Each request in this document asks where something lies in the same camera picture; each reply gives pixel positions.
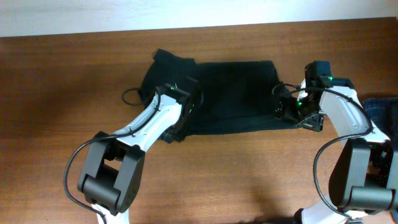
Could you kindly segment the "black nike t-shirt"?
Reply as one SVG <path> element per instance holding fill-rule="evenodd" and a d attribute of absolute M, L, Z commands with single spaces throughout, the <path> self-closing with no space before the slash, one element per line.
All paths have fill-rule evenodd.
<path fill-rule="evenodd" d="M 159 49 L 146 73 L 139 96 L 147 106 L 157 86 L 171 84 L 185 91 L 188 78 L 201 88 L 200 106 L 192 110 L 183 129 L 163 138 L 181 142 L 191 135 L 247 133 L 294 129 L 293 121 L 277 119 L 279 99 L 272 89 L 280 83 L 269 60 L 251 62 L 196 63 Z"/>

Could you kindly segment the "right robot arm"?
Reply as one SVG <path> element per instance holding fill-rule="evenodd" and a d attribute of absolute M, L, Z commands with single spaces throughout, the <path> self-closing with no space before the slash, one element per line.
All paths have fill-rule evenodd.
<path fill-rule="evenodd" d="M 305 79 L 291 92 L 281 82 L 272 89 L 279 119 L 320 132 L 329 117 L 338 137 L 325 143 L 313 160 L 313 181 L 320 200 L 294 215 L 294 223 L 362 223 L 363 217 L 397 209 L 397 146 L 366 114 L 348 78 L 334 78 L 329 62 L 305 67 Z M 323 195 L 317 176 L 321 154 L 341 142 L 342 152 Z"/>

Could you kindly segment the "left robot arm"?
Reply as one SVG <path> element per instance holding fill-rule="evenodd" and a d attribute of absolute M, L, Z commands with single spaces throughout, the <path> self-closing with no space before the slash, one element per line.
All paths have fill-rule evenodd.
<path fill-rule="evenodd" d="M 83 143 L 88 147 L 77 189 L 85 207 L 99 223 L 127 223 L 128 209 L 141 184 L 149 148 L 160 139 L 181 142 L 191 114 L 202 104 L 203 93 L 192 77 L 173 85 L 157 86 L 145 110 L 113 134 L 98 132 Z"/>

